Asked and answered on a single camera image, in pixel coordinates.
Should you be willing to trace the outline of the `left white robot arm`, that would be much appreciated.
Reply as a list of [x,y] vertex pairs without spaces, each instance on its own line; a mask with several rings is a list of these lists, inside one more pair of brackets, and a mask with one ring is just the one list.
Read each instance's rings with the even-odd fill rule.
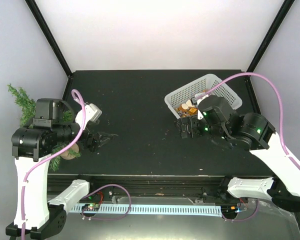
[[84,197],[93,199],[96,185],[86,180],[74,180],[57,197],[47,199],[50,157],[58,145],[81,141],[91,152],[99,150],[114,136],[93,132],[89,127],[99,123],[102,111],[94,104],[85,104],[71,120],[63,120],[63,108],[69,104],[62,99],[40,98],[35,116],[11,137],[12,155],[17,170],[17,210],[15,218],[5,228],[14,240],[22,234],[44,240],[61,232],[70,210]]

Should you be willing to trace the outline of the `small green christmas tree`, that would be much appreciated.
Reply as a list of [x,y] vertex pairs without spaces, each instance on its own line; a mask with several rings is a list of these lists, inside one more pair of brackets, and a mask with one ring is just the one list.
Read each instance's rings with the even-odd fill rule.
[[[27,92],[22,87],[14,87],[11,84],[7,85],[8,91],[13,95],[14,102],[21,108],[20,126],[23,127],[36,113],[36,101],[29,97]],[[61,122],[69,122],[74,119],[74,111],[69,107],[65,107],[61,114]],[[70,160],[81,156],[79,146],[74,144],[70,150],[64,152],[64,155],[59,155],[53,158],[49,163],[49,168],[52,171],[57,171],[62,160],[69,158]]]

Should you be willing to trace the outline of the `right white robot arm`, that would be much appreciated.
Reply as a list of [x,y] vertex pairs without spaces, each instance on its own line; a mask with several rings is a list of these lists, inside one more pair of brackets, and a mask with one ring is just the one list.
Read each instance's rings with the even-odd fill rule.
[[209,135],[215,145],[241,149],[260,159],[274,173],[267,178],[224,177],[217,196],[268,200],[289,212],[300,212],[300,167],[293,154],[283,150],[275,127],[261,114],[239,115],[224,97],[206,95],[175,109],[182,138]]

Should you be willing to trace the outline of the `white perforated plastic basket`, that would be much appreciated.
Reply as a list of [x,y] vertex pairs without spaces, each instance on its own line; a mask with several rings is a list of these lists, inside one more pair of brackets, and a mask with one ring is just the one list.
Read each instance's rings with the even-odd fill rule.
[[[180,119],[183,117],[183,113],[179,111],[178,108],[182,104],[185,104],[195,95],[214,88],[221,82],[222,80],[216,75],[211,73],[206,74],[168,93],[164,97],[164,102],[176,119]],[[211,94],[218,97],[224,97],[234,110],[238,109],[243,104],[243,101],[238,94],[226,83],[223,83],[217,89],[212,91]]]

